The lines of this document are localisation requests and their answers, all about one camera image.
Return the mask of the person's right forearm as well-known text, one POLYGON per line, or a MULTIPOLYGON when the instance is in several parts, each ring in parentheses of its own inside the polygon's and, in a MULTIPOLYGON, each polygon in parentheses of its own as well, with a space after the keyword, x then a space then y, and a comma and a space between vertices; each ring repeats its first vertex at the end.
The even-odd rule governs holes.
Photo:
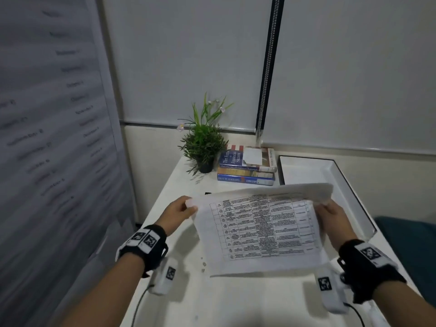
POLYGON ((436 308, 403 282, 381 283, 372 298, 391 327, 436 327, 436 308))

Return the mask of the person's left hand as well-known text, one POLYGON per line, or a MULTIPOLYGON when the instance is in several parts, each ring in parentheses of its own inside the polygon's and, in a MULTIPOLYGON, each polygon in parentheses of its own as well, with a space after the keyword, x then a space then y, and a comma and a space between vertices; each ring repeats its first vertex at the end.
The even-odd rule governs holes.
POLYGON ((182 205, 186 204, 189 199, 188 196, 181 196, 171 202, 154 223, 164 230, 166 236, 171 236, 185 220, 192 216, 182 215, 181 213, 182 205))

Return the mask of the white printed wall board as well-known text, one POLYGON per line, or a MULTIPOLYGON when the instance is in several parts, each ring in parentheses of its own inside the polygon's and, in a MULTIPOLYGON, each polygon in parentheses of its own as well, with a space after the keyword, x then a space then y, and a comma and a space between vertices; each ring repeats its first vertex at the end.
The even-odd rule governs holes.
POLYGON ((134 209, 96 0, 0 0, 0 327, 57 322, 134 209))

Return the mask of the person's right hand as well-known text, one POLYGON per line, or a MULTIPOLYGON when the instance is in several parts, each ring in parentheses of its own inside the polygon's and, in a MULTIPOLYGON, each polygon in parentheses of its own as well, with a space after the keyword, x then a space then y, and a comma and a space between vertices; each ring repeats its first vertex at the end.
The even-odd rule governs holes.
POLYGON ((341 246, 351 240, 358 238, 344 211, 334 200, 329 200, 331 206, 331 217, 320 219, 322 229, 330 239, 333 248, 339 252, 341 246))

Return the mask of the person's left forearm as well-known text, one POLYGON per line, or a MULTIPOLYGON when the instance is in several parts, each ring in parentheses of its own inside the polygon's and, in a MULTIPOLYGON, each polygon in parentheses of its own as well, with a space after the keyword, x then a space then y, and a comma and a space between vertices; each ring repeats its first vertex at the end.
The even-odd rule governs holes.
POLYGON ((67 313, 60 327, 119 327, 144 273, 145 263, 133 253, 113 268, 67 313))

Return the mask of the printed table paper sheet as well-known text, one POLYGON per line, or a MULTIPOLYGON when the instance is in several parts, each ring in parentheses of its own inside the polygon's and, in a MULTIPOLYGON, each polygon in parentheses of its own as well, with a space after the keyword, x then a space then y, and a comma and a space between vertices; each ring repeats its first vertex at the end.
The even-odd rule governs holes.
POLYGON ((330 183, 245 188, 191 198, 210 276, 318 268, 330 263, 314 203, 330 183))

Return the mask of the white roller blind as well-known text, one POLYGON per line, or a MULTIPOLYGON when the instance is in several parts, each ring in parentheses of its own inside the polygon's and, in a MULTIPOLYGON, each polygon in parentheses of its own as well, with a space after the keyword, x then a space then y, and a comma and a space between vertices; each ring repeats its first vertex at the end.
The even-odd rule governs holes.
POLYGON ((177 126, 206 101, 254 132, 272 0, 102 0, 125 123, 177 126))
POLYGON ((261 139, 436 155, 436 0, 285 0, 261 139))

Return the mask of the blue and red cover book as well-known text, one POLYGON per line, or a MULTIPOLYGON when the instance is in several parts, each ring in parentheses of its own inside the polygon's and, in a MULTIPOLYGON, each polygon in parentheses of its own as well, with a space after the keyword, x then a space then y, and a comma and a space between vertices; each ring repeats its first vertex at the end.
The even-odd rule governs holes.
POLYGON ((218 166, 223 168, 258 170, 261 172, 271 173, 275 173, 277 171, 277 162, 274 149, 259 147, 263 151, 263 165, 247 166, 243 163, 244 147, 245 146, 227 144, 227 149, 223 150, 220 154, 220 157, 218 159, 218 166))

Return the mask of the green potted plant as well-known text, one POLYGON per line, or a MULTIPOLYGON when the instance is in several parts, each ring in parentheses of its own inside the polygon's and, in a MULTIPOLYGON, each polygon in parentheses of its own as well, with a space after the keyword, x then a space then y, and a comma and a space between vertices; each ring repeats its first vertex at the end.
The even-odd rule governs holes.
POLYGON ((187 131, 178 149, 192 164, 186 173, 195 176, 197 173, 210 173, 213 170, 216 157, 228 144, 223 137, 219 120, 233 105, 234 103, 226 103, 226 96, 210 99, 208 92, 205 92, 202 107, 198 108, 193 102, 193 115, 188 119, 178 119, 180 123, 177 130, 187 131))

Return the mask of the blue spine book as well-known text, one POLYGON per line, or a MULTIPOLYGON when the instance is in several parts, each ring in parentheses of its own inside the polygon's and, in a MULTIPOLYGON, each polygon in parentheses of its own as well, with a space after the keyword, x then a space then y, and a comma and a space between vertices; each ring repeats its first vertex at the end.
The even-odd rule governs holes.
POLYGON ((238 175, 228 175, 228 174, 217 174, 218 181, 232 182, 232 183, 246 183, 253 185, 262 186, 273 186, 274 178, 262 178, 255 176, 238 176, 238 175))

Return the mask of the orange spine book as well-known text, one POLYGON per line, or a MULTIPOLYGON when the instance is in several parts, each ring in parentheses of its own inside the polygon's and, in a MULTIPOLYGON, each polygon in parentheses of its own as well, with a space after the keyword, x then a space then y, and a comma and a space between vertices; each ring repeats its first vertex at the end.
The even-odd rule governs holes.
POLYGON ((217 174, 234 175, 234 176, 251 176, 251 177, 265 178, 271 180, 275 179, 274 173, 261 172, 258 170, 231 169, 231 168, 218 167, 217 174))

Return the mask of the white note card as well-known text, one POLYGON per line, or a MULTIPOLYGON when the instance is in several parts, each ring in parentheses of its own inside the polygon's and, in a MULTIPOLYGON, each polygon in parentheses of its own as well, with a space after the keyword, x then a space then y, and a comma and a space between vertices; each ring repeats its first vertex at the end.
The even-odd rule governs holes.
POLYGON ((245 146, 243 149, 243 163, 247 166, 263 165, 263 151, 259 147, 245 146))

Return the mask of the teal chair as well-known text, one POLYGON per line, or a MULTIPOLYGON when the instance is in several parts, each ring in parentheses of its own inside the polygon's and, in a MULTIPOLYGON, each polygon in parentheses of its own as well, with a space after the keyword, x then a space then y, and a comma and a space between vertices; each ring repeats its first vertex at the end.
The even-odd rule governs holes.
POLYGON ((375 218, 422 297, 436 307, 436 223, 375 218))

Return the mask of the white tray with black rim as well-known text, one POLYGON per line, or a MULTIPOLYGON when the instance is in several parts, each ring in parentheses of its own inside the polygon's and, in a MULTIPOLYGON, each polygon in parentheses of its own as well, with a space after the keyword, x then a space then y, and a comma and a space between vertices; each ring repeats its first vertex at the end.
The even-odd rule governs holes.
POLYGON ((349 181, 333 159, 285 156, 277 157, 277 176, 281 185, 330 183, 332 199, 346 212, 355 232, 370 240, 378 231, 349 181))

